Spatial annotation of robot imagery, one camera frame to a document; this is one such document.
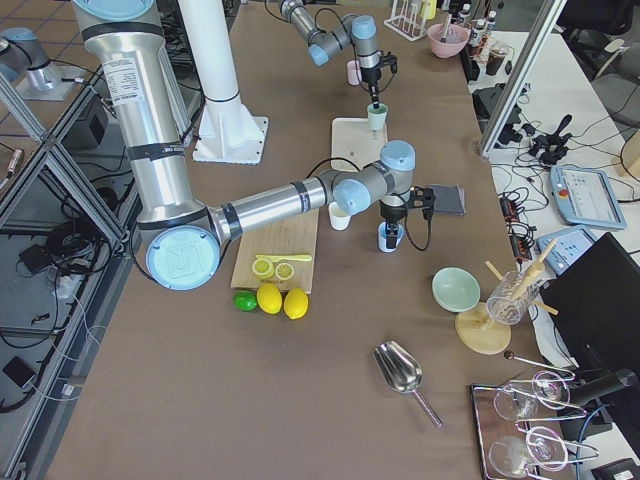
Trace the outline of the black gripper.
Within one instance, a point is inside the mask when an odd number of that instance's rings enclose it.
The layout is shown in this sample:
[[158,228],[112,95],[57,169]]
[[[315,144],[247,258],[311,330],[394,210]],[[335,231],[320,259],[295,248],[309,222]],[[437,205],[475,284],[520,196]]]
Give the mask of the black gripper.
[[398,71],[397,62],[397,56],[391,52],[376,51],[360,56],[361,79],[369,85],[371,104],[374,109],[380,106],[378,81],[381,79],[382,70],[388,67],[391,74],[395,75]]
[[385,222],[385,248],[395,250],[401,238],[401,225],[410,210],[420,210],[425,220],[430,221],[434,212],[436,196],[428,187],[411,186],[401,194],[384,196],[380,201],[380,215]]

